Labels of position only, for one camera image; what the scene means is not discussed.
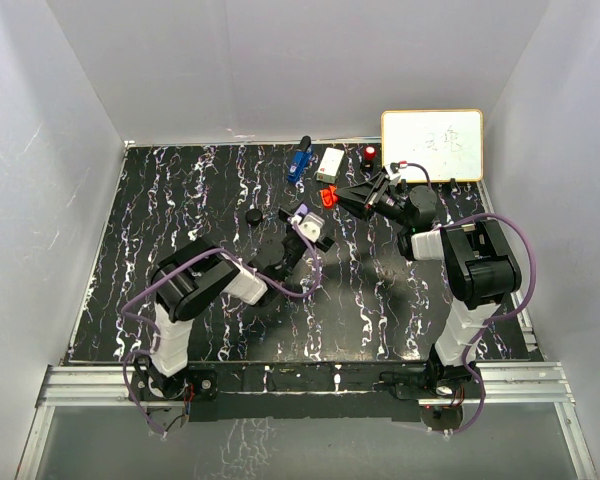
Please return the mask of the orange earbud case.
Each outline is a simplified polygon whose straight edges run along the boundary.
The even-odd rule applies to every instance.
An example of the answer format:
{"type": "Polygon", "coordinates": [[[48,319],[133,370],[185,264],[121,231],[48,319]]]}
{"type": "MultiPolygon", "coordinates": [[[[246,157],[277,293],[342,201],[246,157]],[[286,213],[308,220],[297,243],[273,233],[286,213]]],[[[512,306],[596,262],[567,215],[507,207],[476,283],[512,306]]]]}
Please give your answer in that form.
{"type": "Polygon", "coordinates": [[[336,195],[336,186],[330,185],[328,188],[321,189],[320,199],[324,208],[334,208],[338,202],[338,197],[336,195]]]}

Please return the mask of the purple earbud case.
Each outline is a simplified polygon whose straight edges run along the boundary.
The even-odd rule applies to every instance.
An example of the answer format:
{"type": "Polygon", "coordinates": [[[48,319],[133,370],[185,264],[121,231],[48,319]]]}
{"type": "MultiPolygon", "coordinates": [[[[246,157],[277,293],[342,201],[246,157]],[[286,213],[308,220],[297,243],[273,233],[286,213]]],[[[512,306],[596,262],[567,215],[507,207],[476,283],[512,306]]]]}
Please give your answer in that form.
{"type": "Polygon", "coordinates": [[[308,206],[304,203],[301,203],[296,211],[295,211],[295,215],[299,215],[301,217],[305,216],[307,213],[309,212],[308,206]]]}

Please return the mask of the black earbud case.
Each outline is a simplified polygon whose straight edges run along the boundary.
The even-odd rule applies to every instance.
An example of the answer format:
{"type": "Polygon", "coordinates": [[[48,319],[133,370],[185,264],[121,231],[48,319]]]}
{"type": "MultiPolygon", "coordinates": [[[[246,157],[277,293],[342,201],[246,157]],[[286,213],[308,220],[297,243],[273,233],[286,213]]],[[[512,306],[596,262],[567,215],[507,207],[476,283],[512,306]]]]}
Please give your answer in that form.
{"type": "Polygon", "coordinates": [[[252,208],[245,213],[245,221],[251,227],[257,227],[262,223],[264,214],[260,209],[252,208]]]}

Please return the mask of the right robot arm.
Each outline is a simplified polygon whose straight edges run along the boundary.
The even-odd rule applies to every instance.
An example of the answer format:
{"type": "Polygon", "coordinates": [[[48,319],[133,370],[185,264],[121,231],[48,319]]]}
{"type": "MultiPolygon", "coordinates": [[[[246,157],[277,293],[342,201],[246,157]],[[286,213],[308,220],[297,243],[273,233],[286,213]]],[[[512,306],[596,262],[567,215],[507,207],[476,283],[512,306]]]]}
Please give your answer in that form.
{"type": "Polygon", "coordinates": [[[400,226],[397,244],[410,261],[439,261],[453,296],[444,329],[424,366],[408,374],[383,374],[382,384],[395,393],[417,389],[440,397],[451,395],[477,378],[476,346],[496,321],[503,300],[519,290],[522,272],[502,230],[507,220],[477,214],[436,226],[438,196],[429,183],[407,187],[381,172],[348,187],[321,194],[360,220],[377,214],[400,226]]]}

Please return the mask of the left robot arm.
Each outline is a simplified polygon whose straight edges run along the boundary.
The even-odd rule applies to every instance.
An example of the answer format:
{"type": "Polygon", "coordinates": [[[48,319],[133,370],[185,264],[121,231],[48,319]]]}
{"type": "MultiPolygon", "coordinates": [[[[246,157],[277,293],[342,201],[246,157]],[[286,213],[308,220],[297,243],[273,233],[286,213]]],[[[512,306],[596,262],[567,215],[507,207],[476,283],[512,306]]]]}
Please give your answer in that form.
{"type": "Polygon", "coordinates": [[[148,355],[145,385],[152,394],[174,399],[186,387],[188,348],[193,322],[217,297],[227,294],[249,306],[265,305],[276,294],[306,298],[321,281],[319,250],[334,240],[325,234],[325,220],[304,204],[281,209],[286,223],[283,239],[261,245],[244,263],[231,252],[200,237],[158,264],[151,278],[155,295],[157,344],[148,355]],[[285,285],[305,254],[313,258],[314,280],[301,292],[285,285]]]}

